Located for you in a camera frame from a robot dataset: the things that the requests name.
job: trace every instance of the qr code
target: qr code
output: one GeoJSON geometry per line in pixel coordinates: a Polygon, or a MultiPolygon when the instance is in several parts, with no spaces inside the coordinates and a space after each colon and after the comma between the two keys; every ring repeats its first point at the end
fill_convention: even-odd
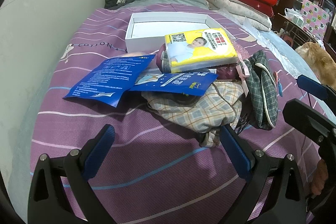
{"type": "Polygon", "coordinates": [[[172,42],[186,42],[184,33],[177,33],[171,35],[172,42]]]}

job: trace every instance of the white wall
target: white wall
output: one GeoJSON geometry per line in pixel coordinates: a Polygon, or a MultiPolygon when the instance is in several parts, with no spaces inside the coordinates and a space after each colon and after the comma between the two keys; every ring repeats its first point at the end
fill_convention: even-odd
{"type": "Polygon", "coordinates": [[[0,170],[23,217],[30,140],[49,72],[76,29],[104,1],[5,0],[0,7],[0,170]]]}

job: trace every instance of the purple bedsheet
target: purple bedsheet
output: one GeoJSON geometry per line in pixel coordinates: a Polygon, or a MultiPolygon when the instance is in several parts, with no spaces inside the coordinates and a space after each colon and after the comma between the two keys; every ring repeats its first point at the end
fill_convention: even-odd
{"type": "MultiPolygon", "coordinates": [[[[71,149],[81,148],[109,123],[115,127],[115,143],[89,183],[117,223],[217,223],[244,185],[223,147],[200,148],[193,132],[147,112],[146,102],[139,94],[125,94],[118,108],[62,99],[88,71],[106,58],[124,53],[131,14],[148,11],[208,14],[228,28],[249,54],[264,49],[255,42],[242,40],[248,36],[246,32],[209,10],[171,4],[96,10],[74,34],[74,48],[60,60],[54,72],[35,124],[31,172],[39,155],[64,156],[71,149]]],[[[293,154],[307,187],[319,159],[316,147],[309,139],[303,145],[304,136],[286,124],[282,115],[290,99],[299,98],[308,104],[307,93],[297,87],[272,52],[264,50],[283,86],[283,97],[278,97],[278,122],[271,131],[248,127],[240,136],[254,149],[262,148],[270,156],[293,154]]],[[[314,98],[312,104],[323,113],[314,98]]],[[[63,184],[74,212],[85,218],[66,179],[63,184]]],[[[264,197],[253,216],[260,212],[264,197]]]]}

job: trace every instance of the dark cloth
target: dark cloth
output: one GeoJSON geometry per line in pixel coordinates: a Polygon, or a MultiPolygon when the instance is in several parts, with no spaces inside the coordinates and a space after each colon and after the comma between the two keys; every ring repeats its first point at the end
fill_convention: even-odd
{"type": "Polygon", "coordinates": [[[118,0],[105,0],[105,9],[109,9],[109,10],[117,10],[120,7],[123,7],[124,5],[128,4],[128,3],[132,3],[135,0],[125,0],[124,3],[118,3],[118,0]]]}

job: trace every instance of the cat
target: cat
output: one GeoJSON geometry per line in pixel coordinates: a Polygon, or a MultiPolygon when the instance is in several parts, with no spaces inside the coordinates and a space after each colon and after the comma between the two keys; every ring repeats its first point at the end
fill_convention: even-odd
{"type": "Polygon", "coordinates": [[[336,90],[336,63],[318,43],[307,42],[295,50],[306,61],[321,84],[336,90]]]}

